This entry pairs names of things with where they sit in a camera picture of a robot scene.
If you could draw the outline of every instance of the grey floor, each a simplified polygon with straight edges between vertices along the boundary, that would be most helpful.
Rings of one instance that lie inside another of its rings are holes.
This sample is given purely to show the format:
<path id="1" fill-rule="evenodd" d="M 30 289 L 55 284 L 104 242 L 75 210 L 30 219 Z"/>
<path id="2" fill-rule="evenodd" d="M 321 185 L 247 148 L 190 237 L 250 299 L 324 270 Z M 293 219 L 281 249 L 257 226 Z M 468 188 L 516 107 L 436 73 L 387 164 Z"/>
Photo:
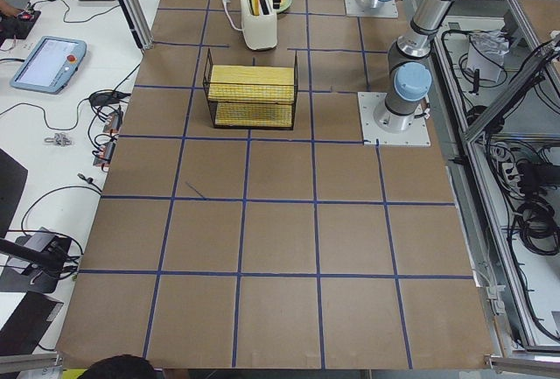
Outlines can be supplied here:
<path id="1" fill-rule="evenodd" d="M 23 8 L 29 0 L 7 0 L 12 5 Z M 464 2 L 464 7 L 469 8 L 469 4 L 476 2 Z M 501 8 L 501 2 L 487 2 L 491 10 L 488 14 L 494 15 L 496 10 Z M 372 379 L 494 379 L 500 377 L 504 379 L 520 377 L 519 375 L 497 374 L 492 370 L 477 371 L 458 371 L 458 370 L 404 370 L 389 371 L 377 370 L 372 372 Z M 359 370 L 193 370 L 192 379 L 366 379 L 366 372 Z M 540 376 L 523 375 L 524 379 L 532 379 Z"/>

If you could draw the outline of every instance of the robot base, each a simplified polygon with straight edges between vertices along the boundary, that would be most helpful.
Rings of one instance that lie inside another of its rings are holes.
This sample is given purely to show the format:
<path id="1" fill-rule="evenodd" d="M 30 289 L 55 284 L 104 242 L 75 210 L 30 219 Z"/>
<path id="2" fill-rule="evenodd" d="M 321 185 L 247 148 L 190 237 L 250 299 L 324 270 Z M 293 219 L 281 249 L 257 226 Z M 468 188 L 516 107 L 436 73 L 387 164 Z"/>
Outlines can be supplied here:
<path id="1" fill-rule="evenodd" d="M 365 145 L 398 145 L 405 147 L 430 147 L 430 136 L 423 118 L 413 120 L 406 131 L 399 134 L 387 132 L 381 128 L 374 119 L 375 107 L 385 100 L 386 93 L 359 92 L 358 103 L 360 106 L 361 135 Z M 422 112 L 418 105 L 417 113 Z"/>
<path id="2" fill-rule="evenodd" d="M 356 0 L 344 0 L 346 5 L 346 15 L 357 18 L 398 18 L 399 12 L 396 9 L 395 0 L 387 1 L 378 9 L 364 9 Z"/>

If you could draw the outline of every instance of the robotic arm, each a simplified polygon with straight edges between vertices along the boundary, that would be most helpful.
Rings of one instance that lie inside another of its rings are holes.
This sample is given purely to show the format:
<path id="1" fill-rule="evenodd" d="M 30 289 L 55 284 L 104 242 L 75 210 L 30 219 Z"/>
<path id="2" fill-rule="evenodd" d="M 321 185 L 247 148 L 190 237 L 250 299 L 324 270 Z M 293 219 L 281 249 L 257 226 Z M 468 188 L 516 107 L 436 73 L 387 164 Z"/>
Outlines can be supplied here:
<path id="1" fill-rule="evenodd" d="M 280 0 L 274 0 L 275 8 L 277 1 L 279 4 Z M 430 54 L 431 41 L 454 1 L 423 0 L 410 20 L 410 28 L 391 46 L 388 53 L 391 88 L 385 102 L 374 113 L 384 130 L 398 133 L 411 125 L 417 104 L 431 86 L 431 74 L 423 61 Z"/>

